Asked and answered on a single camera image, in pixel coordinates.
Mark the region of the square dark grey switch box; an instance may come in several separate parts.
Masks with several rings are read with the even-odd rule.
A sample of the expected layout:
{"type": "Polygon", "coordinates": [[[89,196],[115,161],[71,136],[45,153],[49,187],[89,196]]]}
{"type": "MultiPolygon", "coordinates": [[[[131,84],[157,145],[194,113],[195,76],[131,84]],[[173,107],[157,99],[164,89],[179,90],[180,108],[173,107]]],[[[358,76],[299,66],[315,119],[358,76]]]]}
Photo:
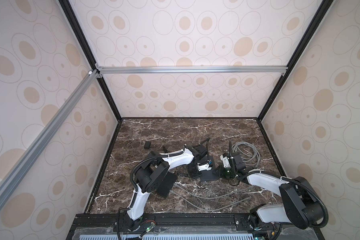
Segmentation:
{"type": "Polygon", "coordinates": [[[202,171],[201,182],[213,182],[219,179],[217,171],[217,166],[215,164],[213,156],[206,155],[209,160],[213,162],[213,168],[210,171],[202,171]]]}

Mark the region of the black power adapter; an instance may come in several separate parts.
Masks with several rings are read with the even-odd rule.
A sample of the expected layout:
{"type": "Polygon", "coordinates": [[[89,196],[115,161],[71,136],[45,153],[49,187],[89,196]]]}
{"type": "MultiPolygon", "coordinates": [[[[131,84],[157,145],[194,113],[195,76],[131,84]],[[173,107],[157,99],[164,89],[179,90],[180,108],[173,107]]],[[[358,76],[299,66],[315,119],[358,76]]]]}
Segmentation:
{"type": "Polygon", "coordinates": [[[151,141],[146,141],[144,144],[144,149],[149,150],[151,148],[151,141]]]}

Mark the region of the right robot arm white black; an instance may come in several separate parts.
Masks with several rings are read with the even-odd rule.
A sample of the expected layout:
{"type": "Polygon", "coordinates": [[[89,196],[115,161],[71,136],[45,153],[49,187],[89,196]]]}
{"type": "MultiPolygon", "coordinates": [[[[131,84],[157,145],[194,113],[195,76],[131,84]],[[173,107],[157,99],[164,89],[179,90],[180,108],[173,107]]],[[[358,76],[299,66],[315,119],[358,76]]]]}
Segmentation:
{"type": "Polygon", "coordinates": [[[329,211],[310,183],[303,177],[277,176],[258,168],[260,152],[248,142],[229,143],[229,150],[220,156],[220,178],[237,184],[260,187],[282,199],[276,205],[259,205],[249,214],[253,228],[261,223],[292,224],[299,229],[323,228],[329,222],[329,211]]]}

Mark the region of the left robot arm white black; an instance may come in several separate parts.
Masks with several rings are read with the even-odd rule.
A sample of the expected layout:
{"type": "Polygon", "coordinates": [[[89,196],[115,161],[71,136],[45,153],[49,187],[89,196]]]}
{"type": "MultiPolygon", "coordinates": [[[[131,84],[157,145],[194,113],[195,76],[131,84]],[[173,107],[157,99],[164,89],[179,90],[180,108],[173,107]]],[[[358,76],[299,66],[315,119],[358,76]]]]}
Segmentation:
{"type": "Polygon", "coordinates": [[[130,182],[134,187],[132,199],[126,209],[120,208],[125,212],[119,214],[125,223],[138,225],[150,194],[164,184],[173,184],[176,181],[170,170],[186,166],[191,179],[200,177],[202,172],[211,171],[214,164],[209,156],[209,141],[210,138],[207,138],[194,146],[184,145],[175,152],[152,151],[136,165],[130,174],[130,182]]]}

